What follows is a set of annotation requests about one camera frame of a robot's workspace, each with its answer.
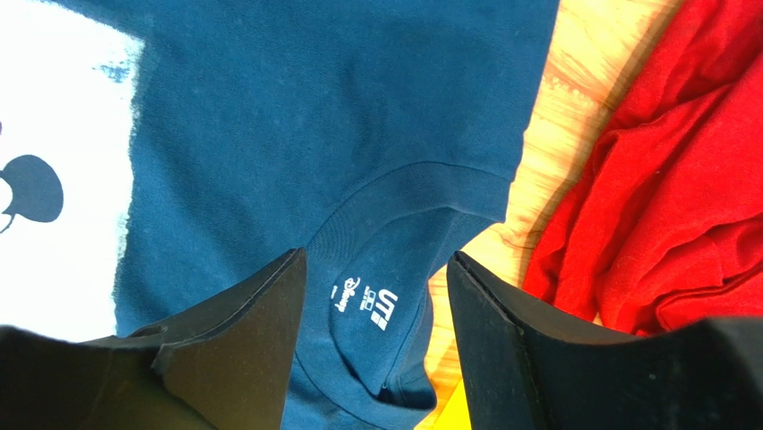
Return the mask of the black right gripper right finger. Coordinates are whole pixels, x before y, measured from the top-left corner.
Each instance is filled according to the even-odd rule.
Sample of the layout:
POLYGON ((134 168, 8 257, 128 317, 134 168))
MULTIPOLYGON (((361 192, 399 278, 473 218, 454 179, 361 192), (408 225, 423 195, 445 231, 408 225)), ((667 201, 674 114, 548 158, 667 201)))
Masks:
POLYGON ((447 285, 475 429, 759 429, 762 321, 640 338, 567 314, 465 253, 447 285))

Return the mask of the navy blue t shirt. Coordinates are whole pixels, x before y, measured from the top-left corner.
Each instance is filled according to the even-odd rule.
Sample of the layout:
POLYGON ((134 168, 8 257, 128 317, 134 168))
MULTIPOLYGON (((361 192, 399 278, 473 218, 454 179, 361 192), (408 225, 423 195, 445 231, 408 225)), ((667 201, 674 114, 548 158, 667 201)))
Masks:
POLYGON ((428 280, 504 220, 558 8, 2 2, 2 324, 125 336, 303 247, 282 427, 416 427, 428 280))

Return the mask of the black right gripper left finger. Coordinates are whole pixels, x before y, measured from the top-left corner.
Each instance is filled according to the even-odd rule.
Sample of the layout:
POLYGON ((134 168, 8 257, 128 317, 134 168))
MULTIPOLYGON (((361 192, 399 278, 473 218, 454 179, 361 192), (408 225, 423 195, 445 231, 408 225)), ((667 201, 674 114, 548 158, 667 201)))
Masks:
POLYGON ((293 249, 131 335, 82 343, 1 330, 4 429, 277 429, 306 287, 293 249))

